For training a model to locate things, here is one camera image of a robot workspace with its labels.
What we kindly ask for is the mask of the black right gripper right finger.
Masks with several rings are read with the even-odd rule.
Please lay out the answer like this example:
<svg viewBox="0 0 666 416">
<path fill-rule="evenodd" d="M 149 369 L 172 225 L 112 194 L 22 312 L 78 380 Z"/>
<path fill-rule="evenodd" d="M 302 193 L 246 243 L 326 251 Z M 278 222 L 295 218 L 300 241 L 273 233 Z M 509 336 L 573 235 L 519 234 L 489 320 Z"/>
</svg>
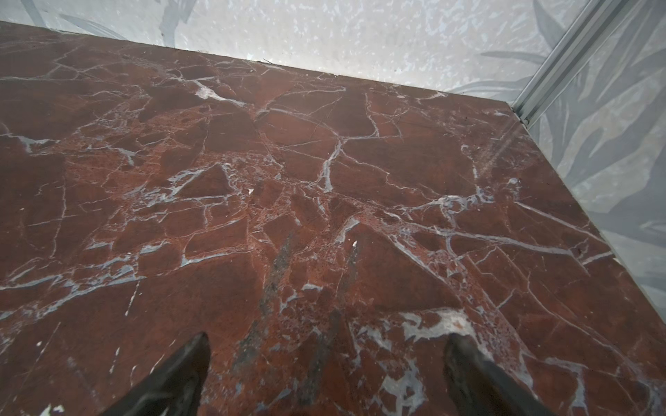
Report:
<svg viewBox="0 0 666 416">
<path fill-rule="evenodd" d="M 459 415 L 551 415 L 553 412 L 488 359 L 471 336 L 450 334 L 443 350 L 447 391 Z"/>
</svg>

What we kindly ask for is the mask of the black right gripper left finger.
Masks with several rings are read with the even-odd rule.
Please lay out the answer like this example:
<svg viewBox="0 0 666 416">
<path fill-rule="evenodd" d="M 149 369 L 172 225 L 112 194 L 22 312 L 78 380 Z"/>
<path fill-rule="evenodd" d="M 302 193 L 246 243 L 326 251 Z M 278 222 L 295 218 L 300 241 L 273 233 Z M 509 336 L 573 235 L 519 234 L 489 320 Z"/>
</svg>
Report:
<svg viewBox="0 0 666 416">
<path fill-rule="evenodd" d="M 128 393 L 104 415 L 195 415 L 208 375 L 211 348 L 200 332 Z"/>
</svg>

